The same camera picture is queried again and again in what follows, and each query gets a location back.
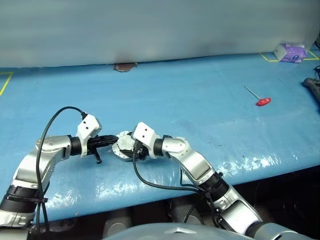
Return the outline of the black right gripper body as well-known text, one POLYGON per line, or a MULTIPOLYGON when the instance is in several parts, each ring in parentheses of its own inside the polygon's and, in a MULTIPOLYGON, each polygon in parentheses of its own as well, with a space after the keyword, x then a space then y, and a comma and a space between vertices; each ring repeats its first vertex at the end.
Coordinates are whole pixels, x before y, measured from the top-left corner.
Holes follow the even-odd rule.
POLYGON ((132 153, 135 154, 137 159, 145 160, 145 158, 148 156, 148 149, 140 141, 135 141, 133 144, 132 153))

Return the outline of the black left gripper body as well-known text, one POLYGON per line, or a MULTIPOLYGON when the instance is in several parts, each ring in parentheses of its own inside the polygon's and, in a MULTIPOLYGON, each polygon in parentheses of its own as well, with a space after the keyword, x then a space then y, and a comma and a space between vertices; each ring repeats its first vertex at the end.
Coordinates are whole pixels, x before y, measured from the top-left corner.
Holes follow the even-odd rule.
POLYGON ((100 137, 96 136, 94 138, 90 138, 87 142, 87 156, 94 155, 96 159, 96 163, 99 165, 102 163, 101 157, 98 153, 98 145, 100 142, 100 137))

